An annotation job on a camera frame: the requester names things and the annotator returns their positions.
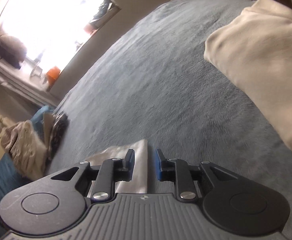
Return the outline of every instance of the ribbed plastic surface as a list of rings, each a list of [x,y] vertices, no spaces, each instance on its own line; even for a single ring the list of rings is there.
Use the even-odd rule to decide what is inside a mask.
[[[3,239],[34,238],[8,233]],[[110,203],[93,205],[86,218],[69,231],[42,239],[285,240],[286,238],[280,233],[259,238],[235,236],[208,222],[196,205],[181,203],[172,194],[118,194]]]

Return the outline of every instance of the orange object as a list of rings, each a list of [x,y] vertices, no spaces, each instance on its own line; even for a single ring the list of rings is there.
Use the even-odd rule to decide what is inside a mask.
[[[87,23],[86,26],[84,27],[84,31],[88,34],[92,34],[95,31],[95,29],[91,24]]]
[[[46,78],[48,80],[50,87],[52,85],[54,85],[54,83],[57,80],[57,78],[59,77],[60,73],[61,73],[61,70],[56,66],[52,67],[50,70],[47,71]]]

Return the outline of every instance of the bright window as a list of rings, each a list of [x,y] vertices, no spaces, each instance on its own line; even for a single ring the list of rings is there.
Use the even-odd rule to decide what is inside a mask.
[[[104,0],[10,0],[3,13],[3,30],[27,47],[27,57],[44,72],[68,64],[90,34],[84,27]]]

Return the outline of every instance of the fuzzy gray bedspread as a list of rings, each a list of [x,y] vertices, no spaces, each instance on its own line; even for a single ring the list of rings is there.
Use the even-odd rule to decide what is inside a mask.
[[[292,240],[292,153],[252,101],[203,58],[209,34],[249,0],[173,0],[119,39],[67,94],[70,119],[49,173],[111,145],[147,139],[149,152],[189,164],[212,161],[288,199]],[[157,182],[149,155],[148,192]]]

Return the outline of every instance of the blue gripper pad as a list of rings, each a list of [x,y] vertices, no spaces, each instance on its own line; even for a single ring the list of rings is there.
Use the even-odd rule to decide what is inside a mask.
[[[135,151],[133,151],[133,153],[129,159],[129,171],[128,171],[129,172],[129,180],[132,180],[134,166],[135,166]]]
[[[161,180],[161,160],[159,158],[159,154],[158,154],[158,151],[157,149],[155,149],[154,151],[154,154],[155,154],[155,170],[156,170],[156,177],[158,180]]]

